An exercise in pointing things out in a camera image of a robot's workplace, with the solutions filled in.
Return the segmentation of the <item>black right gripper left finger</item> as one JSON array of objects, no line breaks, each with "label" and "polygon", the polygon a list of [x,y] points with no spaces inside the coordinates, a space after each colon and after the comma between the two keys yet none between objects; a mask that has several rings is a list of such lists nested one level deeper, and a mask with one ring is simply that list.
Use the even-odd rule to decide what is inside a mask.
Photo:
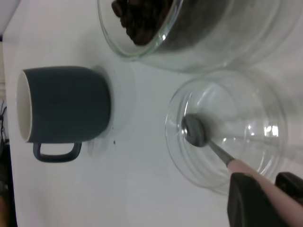
[{"label": "black right gripper left finger", "polygon": [[232,174],[227,214],[231,227],[288,227],[259,183],[250,175]]}]

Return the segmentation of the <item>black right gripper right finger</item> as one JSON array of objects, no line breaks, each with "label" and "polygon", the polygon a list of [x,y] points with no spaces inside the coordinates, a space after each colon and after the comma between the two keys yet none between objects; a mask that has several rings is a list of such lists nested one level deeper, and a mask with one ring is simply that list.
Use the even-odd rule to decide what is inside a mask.
[{"label": "black right gripper right finger", "polygon": [[281,172],[276,176],[276,186],[300,205],[303,204],[303,180],[290,172]]}]

